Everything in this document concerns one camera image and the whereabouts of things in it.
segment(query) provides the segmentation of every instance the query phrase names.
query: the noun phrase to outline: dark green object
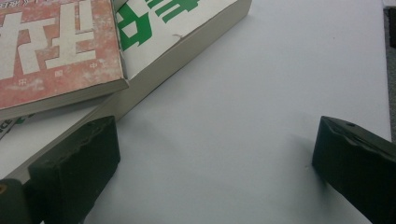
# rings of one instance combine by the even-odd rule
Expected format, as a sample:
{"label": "dark green object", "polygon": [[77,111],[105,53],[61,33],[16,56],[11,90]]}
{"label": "dark green object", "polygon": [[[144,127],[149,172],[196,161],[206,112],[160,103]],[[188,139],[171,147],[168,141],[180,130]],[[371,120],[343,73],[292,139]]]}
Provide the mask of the dark green object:
{"label": "dark green object", "polygon": [[31,224],[30,213],[18,180],[0,180],[0,224]]}
{"label": "dark green object", "polygon": [[322,117],[313,166],[374,224],[396,223],[396,146],[353,123]]}
{"label": "dark green object", "polygon": [[396,48],[396,8],[388,10],[389,16],[389,45]]}
{"label": "dark green object", "polygon": [[46,224],[77,224],[93,208],[120,162],[113,117],[82,126],[29,166],[44,195]]}

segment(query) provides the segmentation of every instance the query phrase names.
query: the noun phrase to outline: white table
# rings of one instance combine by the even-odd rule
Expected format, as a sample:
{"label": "white table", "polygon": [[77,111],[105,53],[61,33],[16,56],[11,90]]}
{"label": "white table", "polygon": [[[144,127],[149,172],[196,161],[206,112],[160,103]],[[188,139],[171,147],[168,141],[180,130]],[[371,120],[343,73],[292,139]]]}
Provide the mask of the white table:
{"label": "white table", "polygon": [[390,139],[379,0],[255,0],[118,123],[86,223],[370,223],[311,166],[320,116]]}

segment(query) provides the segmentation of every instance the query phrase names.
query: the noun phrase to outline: red book cover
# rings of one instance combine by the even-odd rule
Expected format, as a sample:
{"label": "red book cover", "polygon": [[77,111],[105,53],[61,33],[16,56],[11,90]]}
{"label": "red book cover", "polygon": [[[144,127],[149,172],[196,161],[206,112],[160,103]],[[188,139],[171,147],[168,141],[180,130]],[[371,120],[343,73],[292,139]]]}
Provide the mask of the red book cover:
{"label": "red book cover", "polygon": [[0,62],[0,113],[124,81],[111,1],[0,0]]}

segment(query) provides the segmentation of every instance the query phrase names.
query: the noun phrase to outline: white book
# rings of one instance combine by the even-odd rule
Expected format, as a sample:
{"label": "white book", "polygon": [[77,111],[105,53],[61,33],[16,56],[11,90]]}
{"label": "white book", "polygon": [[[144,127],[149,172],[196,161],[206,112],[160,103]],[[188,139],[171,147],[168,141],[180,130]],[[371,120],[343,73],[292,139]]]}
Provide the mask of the white book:
{"label": "white book", "polygon": [[120,119],[178,69],[243,19],[251,0],[132,0],[119,11],[130,87],[108,97],[36,114],[0,141],[0,177],[29,179],[26,167],[89,120]]}

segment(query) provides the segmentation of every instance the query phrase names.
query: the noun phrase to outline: chinese characters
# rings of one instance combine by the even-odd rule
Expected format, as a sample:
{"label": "chinese characters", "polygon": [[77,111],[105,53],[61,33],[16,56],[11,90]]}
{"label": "chinese characters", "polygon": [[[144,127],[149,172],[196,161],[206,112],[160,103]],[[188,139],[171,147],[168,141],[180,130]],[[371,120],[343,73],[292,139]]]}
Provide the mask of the chinese characters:
{"label": "chinese characters", "polygon": [[[167,23],[183,11],[198,7],[199,0],[145,0],[148,7],[155,9],[155,14]],[[152,37],[149,14],[138,16],[125,4],[119,10],[120,42],[123,50],[134,44],[139,46]]]}
{"label": "chinese characters", "polygon": [[18,7],[20,5],[20,0],[11,0],[0,3],[0,8],[8,8],[8,7]]}
{"label": "chinese characters", "polygon": [[[40,71],[36,51],[46,49],[48,40],[44,28],[55,24],[55,18],[21,22],[22,12],[7,14],[0,27],[0,79],[14,76],[15,58],[18,55],[24,75]],[[79,18],[79,30],[76,30],[76,18]],[[59,47],[59,57],[45,61],[47,68],[95,59],[95,50],[77,52],[77,43],[94,39],[91,1],[78,2],[78,15],[75,15],[75,3],[60,5],[60,36],[53,38],[53,47]],[[18,46],[20,31],[28,31],[30,42]]]}

